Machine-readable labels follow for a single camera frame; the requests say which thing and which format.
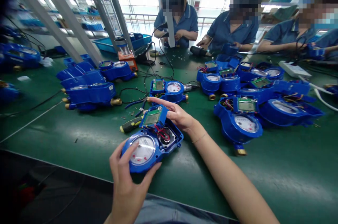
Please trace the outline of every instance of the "worker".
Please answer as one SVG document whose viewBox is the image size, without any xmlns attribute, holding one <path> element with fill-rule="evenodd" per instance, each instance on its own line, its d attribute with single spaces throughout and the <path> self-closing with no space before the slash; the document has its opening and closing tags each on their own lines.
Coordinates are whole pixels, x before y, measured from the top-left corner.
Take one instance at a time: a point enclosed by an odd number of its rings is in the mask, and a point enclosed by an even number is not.
<svg viewBox="0 0 338 224">
<path fill-rule="evenodd" d="M 326 60 L 338 61 L 338 29 L 329 30 L 313 42 L 312 46 L 325 48 Z"/>
<path fill-rule="evenodd" d="M 150 97 L 149 99 L 153 103 L 166 106 L 169 109 L 167 118 L 172 120 L 181 131 L 189 135 L 193 145 L 209 169 L 210 175 L 215 180 L 223 196 L 227 199 L 240 223 L 279 223 L 255 186 L 231 158 L 213 141 L 196 119 L 186 113 L 177 104 L 156 97 Z M 131 145 L 121 156 L 124 144 L 125 141 L 116 148 L 109 159 L 114 180 L 114 192 L 112 211 L 106 219 L 105 224 L 132 224 L 135 222 L 142 208 L 151 180 L 162 164 L 161 162 L 155 164 L 146 173 L 140 184 L 134 184 L 130 176 L 129 160 L 138 144 Z M 161 214 L 161 212 L 153 210 L 153 214 L 156 213 Z M 164 218 L 168 215 L 172 216 L 171 220 L 165 221 Z M 164 214 L 163 211 L 161 223 L 214 223 L 202 220 L 187 222 L 187 219 L 181 221 L 179 219 L 180 215 L 176 211 L 171 215 L 167 214 L 167 212 Z M 137 219 L 137 223 L 150 223 L 150 221 Z"/>
<path fill-rule="evenodd" d="M 178 0 L 178 7 L 173 9 L 172 15 L 176 46 L 188 48 L 189 40 L 196 41 L 198 36 L 196 10 L 193 6 L 187 3 L 187 0 Z M 166 20 L 163 15 L 162 7 L 154 22 L 154 36 L 156 38 L 161 38 L 164 34 L 166 34 L 167 31 L 164 30 L 164 28 L 159 27 L 165 22 Z"/>
<path fill-rule="evenodd" d="M 197 43 L 209 50 L 221 50 L 225 43 L 235 43 L 240 52 L 252 49 L 259 27 L 257 9 L 260 0 L 235 0 L 230 10 L 221 13 L 207 34 Z"/>
<path fill-rule="evenodd" d="M 299 9 L 290 20 L 276 24 L 260 42 L 257 52 L 295 51 L 304 49 L 316 35 L 318 19 L 333 13 L 337 0 L 307 0 L 310 3 Z"/>
</svg>

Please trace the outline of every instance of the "brass fitting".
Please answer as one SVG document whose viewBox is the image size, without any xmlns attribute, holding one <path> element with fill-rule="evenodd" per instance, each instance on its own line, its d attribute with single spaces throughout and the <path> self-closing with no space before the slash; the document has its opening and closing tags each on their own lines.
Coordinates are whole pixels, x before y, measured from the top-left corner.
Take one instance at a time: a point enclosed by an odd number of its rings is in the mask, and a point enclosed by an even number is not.
<svg viewBox="0 0 338 224">
<path fill-rule="evenodd" d="M 209 100 L 214 101 L 215 99 L 216 99 L 216 95 L 211 94 L 211 95 L 209 96 Z"/>
<path fill-rule="evenodd" d="M 70 103 L 70 101 L 69 101 L 66 97 L 64 97 L 64 98 L 62 99 L 62 101 L 63 101 L 64 103 Z"/>
<path fill-rule="evenodd" d="M 236 149 L 236 155 L 244 156 L 247 155 L 245 149 Z"/>
<path fill-rule="evenodd" d="M 21 72 L 21 71 L 22 71 L 22 66 L 14 66 L 14 67 L 13 67 L 13 70 L 14 70 L 15 72 Z"/>
<path fill-rule="evenodd" d="M 121 105 L 122 104 L 122 100 L 120 99 L 120 98 L 118 98 L 118 99 L 111 99 L 110 100 L 110 105 L 111 106 L 114 106 L 114 105 Z"/>
</svg>

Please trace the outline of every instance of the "hand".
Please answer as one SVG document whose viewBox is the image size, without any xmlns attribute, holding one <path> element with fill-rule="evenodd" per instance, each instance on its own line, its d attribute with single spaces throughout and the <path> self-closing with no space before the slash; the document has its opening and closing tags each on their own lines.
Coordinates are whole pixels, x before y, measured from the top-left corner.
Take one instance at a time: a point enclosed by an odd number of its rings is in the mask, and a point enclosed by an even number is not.
<svg viewBox="0 0 338 224">
<path fill-rule="evenodd" d="M 184 32 L 185 32 L 185 30 L 178 30 L 175 34 L 175 41 L 180 40 L 182 38 Z"/>
<path fill-rule="evenodd" d="M 156 97 L 149 97 L 149 100 L 154 103 L 162 104 L 169 110 L 167 118 L 170 119 L 180 130 L 188 132 L 196 124 L 197 120 L 186 113 L 179 105 L 170 103 L 166 100 Z"/>
<path fill-rule="evenodd" d="M 236 44 L 236 46 L 238 47 L 238 48 L 241 48 L 242 47 L 242 44 L 240 44 L 240 43 L 238 43 L 238 42 L 234 42 L 235 44 Z"/>
<path fill-rule="evenodd" d="M 205 38 L 205 37 L 204 37 L 201 41 L 199 41 L 199 42 L 197 43 L 196 46 L 205 46 L 205 45 L 207 45 L 209 42 L 210 42 L 209 38 Z"/>
<path fill-rule="evenodd" d="M 115 149 L 109 158 L 114 179 L 114 196 L 110 223 L 132 224 L 135 222 L 151 180 L 162 164 L 161 162 L 155 164 L 144 176 L 142 183 L 134 184 L 130 176 L 129 160 L 132 153 L 138 147 L 138 143 L 131 145 L 121 156 L 125 142 L 126 140 Z"/>
</svg>

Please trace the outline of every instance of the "white power strip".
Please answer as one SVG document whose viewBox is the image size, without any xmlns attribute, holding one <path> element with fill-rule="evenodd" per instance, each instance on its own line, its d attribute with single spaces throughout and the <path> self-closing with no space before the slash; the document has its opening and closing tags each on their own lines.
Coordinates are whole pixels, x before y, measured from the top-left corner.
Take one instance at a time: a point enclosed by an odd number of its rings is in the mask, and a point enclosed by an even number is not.
<svg viewBox="0 0 338 224">
<path fill-rule="evenodd" d="M 292 77 L 302 76 L 303 78 L 308 79 L 312 76 L 300 66 L 293 66 L 292 64 L 293 62 L 286 63 L 283 60 L 278 63 L 278 65 Z"/>
</svg>

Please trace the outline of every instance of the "blue uniform shirt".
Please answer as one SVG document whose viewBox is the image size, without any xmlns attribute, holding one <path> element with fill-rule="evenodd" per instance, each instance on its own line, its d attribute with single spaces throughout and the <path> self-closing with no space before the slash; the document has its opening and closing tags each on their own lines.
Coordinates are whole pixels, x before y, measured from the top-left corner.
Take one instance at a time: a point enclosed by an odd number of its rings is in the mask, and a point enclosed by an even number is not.
<svg viewBox="0 0 338 224">
<path fill-rule="evenodd" d="M 210 50 L 221 50 L 224 43 L 238 42 L 240 44 L 252 44 L 256 40 L 259 22 L 258 17 L 252 17 L 247 23 L 239 26 L 230 33 L 229 11 L 221 13 L 212 23 L 207 35 L 213 40 L 209 46 Z"/>
<path fill-rule="evenodd" d="M 308 29 L 301 36 L 304 36 L 304 38 L 299 39 L 299 43 L 303 44 L 305 42 L 307 44 L 310 39 L 316 35 L 316 33 L 316 29 Z M 264 40 L 271 41 L 272 45 L 281 45 L 296 42 L 298 35 L 299 27 L 297 18 L 276 24 L 271 30 L 268 31 L 264 37 Z"/>
<path fill-rule="evenodd" d="M 338 29 L 331 29 L 315 42 L 321 48 L 338 45 Z M 332 51 L 327 55 L 328 60 L 338 60 L 338 51 Z"/>
<path fill-rule="evenodd" d="M 179 23 L 177 24 L 174 17 L 174 34 L 178 30 L 187 30 L 187 31 L 194 31 L 198 32 L 198 25 L 197 25 L 197 13 L 193 6 L 187 4 L 186 9 L 184 11 L 184 15 L 179 20 Z M 163 15 L 163 9 L 161 9 L 155 19 L 154 27 L 158 27 L 161 24 L 165 23 L 165 17 Z M 178 41 L 180 47 L 188 48 L 189 47 L 189 40 L 186 37 L 182 37 Z"/>
</svg>

